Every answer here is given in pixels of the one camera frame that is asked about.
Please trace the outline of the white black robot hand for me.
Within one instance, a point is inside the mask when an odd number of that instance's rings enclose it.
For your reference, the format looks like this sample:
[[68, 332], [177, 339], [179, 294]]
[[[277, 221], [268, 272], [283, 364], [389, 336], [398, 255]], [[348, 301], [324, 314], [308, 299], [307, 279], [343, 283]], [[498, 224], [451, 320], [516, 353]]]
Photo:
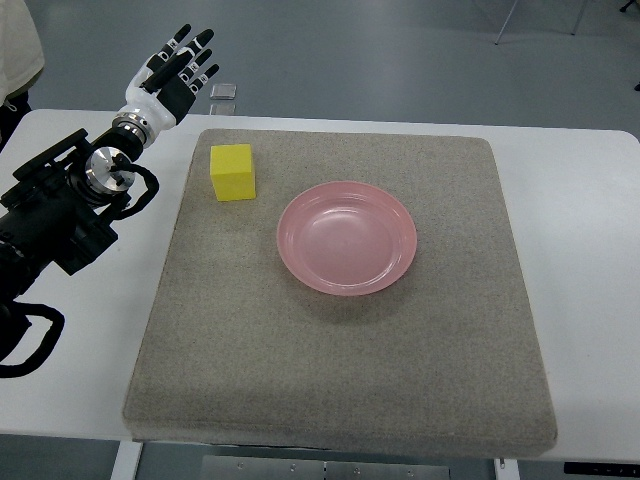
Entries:
[[190, 35], [182, 26], [134, 75], [125, 91], [120, 116], [134, 116], [154, 134], [177, 126], [189, 113], [198, 93], [218, 72], [210, 63], [208, 44], [214, 31]]

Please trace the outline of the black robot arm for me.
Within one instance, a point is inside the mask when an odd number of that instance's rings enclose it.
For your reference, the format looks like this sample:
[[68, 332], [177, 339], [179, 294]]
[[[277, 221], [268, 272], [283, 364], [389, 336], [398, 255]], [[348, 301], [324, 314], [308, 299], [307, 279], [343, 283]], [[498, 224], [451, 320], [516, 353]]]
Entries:
[[21, 343], [32, 318], [49, 321], [40, 345], [22, 363], [1, 366], [1, 376], [24, 377], [51, 355], [65, 317], [44, 304], [19, 302], [52, 263], [73, 275], [118, 238], [111, 225], [141, 212], [159, 182], [137, 161], [156, 138], [149, 121], [120, 113], [95, 141], [80, 129], [35, 156], [13, 176], [1, 197], [1, 356]]

